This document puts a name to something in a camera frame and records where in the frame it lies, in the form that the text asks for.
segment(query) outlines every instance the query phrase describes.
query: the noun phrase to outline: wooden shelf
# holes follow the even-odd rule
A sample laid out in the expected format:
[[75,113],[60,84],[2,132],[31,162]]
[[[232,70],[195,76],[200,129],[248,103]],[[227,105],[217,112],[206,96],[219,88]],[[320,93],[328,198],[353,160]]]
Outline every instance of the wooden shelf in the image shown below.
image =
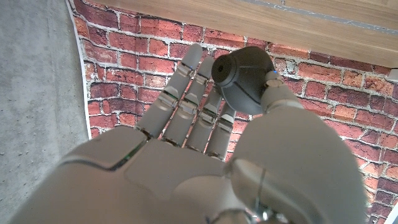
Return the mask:
[[[389,68],[398,67],[398,35],[237,0],[96,0],[105,5],[245,35]],[[287,1],[292,7],[398,28],[396,1]]]

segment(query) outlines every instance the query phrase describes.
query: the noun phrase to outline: concrete surface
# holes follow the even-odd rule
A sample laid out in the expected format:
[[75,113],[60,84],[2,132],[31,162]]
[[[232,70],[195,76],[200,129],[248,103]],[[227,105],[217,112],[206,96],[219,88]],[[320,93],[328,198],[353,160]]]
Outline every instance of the concrete surface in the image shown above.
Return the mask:
[[88,139],[65,0],[0,1],[0,223]]

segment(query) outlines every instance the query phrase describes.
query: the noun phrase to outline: red brick wall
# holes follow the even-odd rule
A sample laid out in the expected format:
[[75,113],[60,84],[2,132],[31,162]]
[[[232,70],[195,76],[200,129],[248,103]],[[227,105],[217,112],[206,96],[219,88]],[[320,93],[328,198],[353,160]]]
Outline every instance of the red brick wall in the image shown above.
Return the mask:
[[[212,57],[255,45],[268,51],[304,107],[334,128],[358,158],[369,222],[383,223],[397,203],[398,85],[385,79],[388,68],[91,1],[71,4],[86,68],[93,137],[117,125],[134,126],[190,44],[200,43],[203,56]],[[238,113],[229,156],[252,119]]]

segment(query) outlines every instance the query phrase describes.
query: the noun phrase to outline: robot finger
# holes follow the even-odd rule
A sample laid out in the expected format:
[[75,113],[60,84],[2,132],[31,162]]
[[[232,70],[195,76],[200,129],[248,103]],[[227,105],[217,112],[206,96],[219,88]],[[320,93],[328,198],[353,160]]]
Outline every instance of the robot finger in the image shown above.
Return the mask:
[[212,88],[184,147],[202,153],[205,151],[207,140],[217,120],[220,104],[221,95],[216,88]]
[[225,160],[235,114],[236,111],[225,103],[206,148],[208,156],[215,157],[221,161]]
[[201,59],[201,53],[202,48],[199,44],[193,44],[189,48],[188,53],[177,65],[177,69],[166,87],[137,123],[136,128],[149,138],[158,138],[169,121],[191,77],[195,73]]
[[205,92],[207,82],[211,75],[213,62],[214,59],[207,57],[201,63],[187,94],[185,94],[183,100],[180,102],[177,111],[163,134],[163,141],[169,142],[177,147],[182,146],[193,118],[197,113],[202,95]]

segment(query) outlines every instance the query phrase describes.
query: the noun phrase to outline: black knob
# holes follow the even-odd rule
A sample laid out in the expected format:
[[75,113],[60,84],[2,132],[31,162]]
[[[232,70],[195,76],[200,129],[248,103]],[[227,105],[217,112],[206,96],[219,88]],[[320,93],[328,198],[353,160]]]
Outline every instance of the black knob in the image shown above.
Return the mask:
[[275,70],[270,56],[259,47],[245,47],[216,59],[211,76],[234,110],[261,114],[266,73]]

